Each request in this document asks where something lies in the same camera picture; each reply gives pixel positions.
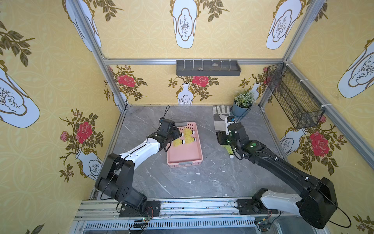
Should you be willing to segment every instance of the robotic arm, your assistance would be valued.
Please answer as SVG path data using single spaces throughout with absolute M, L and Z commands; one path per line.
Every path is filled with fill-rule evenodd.
M 295 168 L 261 142 L 249 140 L 241 123 L 233 122 L 233 116 L 227 119 L 226 131 L 217 132 L 218 143 L 230 145 L 237 158 L 248 159 L 267 169 L 297 193 L 283 194 L 260 189 L 253 196 L 254 206 L 259 211 L 277 209 L 290 212 L 316 228 L 323 228 L 338 205 L 333 183 L 325 177 L 319 180 Z M 167 145 L 181 135 L 174 121 L 162 117 L 158 130 L 147 136 L 143 143 L 121 155 L 108 155 L 96 180 L 96 188 L 143 214 L 147 197 L 132 187 L 134 170 L 149 156 L 162 149 L 167 151 Z
M 134 210 L 144 213 L 147 197 L 132 187 L 134 170 L 149 156 L 160 152 L 173 140 L 181 137 L 175 122 L 162 117 L 156 132 L 126 153 L 108 155 L 95 186 L 105 195 L 129 204 Z
M 225 131 L 217 132 L 218 143 L 230 145 L 239 159 L 248 159 L 287 183 L 297 194 L 276 193 L 260 189 L 253 199 L 259 210 L 276 209 L 301 216 L 310 225 L 322 229 L 337 209 L 333 183 L 323 177 L 321 180 L 309 175 L 285 160 L 279 158 L 266 145 L 249 140 L 240 122 L 232 123 Z

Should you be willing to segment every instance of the black robotic arm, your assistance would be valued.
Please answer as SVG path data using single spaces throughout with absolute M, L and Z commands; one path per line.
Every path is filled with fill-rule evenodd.
M 266 145 L 249 140 L 240 122 L 230 124 L 225 131 L 217 132 L 218 143 L 230 145 L 239 158 L 248 159 L 288 184 L 296 194 L 280 194 L 261 189 L 254 195 L 258 208 L 279 209 L 300 215 L 310 225 L 323 228 L 337 209 L 338 203 L 333 183 L 309 175 L 279 158 Z

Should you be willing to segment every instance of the pink plastic tray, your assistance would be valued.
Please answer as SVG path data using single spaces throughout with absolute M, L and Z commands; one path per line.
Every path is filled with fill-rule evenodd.
M 166 152 L 168 158 L 168 165 L 170 167 L 186 167 L 192 165 L 199 165 L 203 161 L 203 153 L 201 151 L 199 132 L 197 131 L 197 125 L 195 122 L 187 122 L 187 126 L 178 127 L 183 132 L 185 128 L 195 131 L 192 137 L 196 138 L 196 141 L 182 144 L 174 147 L 173 145 Z

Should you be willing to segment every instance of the zip tie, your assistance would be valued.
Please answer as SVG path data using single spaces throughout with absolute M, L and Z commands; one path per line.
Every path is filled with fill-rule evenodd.
M 321 105 L 321 108 L 324 107 L 324 106 L 329 106 L 329 105 L 331 105 L 331 103 L 330 104 Z

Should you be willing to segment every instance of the mounting plate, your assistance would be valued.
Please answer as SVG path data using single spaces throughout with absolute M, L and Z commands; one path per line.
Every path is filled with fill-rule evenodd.
M 268 215 L 267 209 L 255 210 L 256 202 L 253 199 L 238 199 L 237 207 L 241 215 Z M 273 215 L 279 214 L 279 210 L 271 210 Z
M 146 207 L 146 212 L 148 211 L 148 214 L 149 216 L 152 215 L 152 209 L 153 209 L 153 217 L 158 217 L 160 215 L 160 206 L 161 206 L 161 202 L 160 201 L 147 201 L 145 203 L 145 207 Z M 121 207 L 121 211 L 119 213 L 119 216 L 120 217 L 145 217 L 146 214 L 141 214 L 140 212 L 137 212 L 136 210 L 134 210 L 133 208 L 131 208 L 130 206 L 126 205 L 125 206 L 125 203 L 122 203 L 122 207 Z

